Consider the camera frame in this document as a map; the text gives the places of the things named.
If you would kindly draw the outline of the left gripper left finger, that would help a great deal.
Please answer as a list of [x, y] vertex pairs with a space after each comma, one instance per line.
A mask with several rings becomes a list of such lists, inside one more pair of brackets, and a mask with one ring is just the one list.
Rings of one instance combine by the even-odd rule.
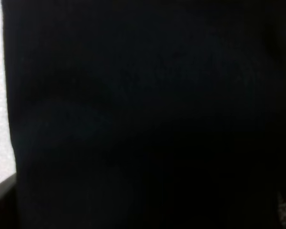
[[0, 183], [0, 229], [17, 229], [16, 174]]

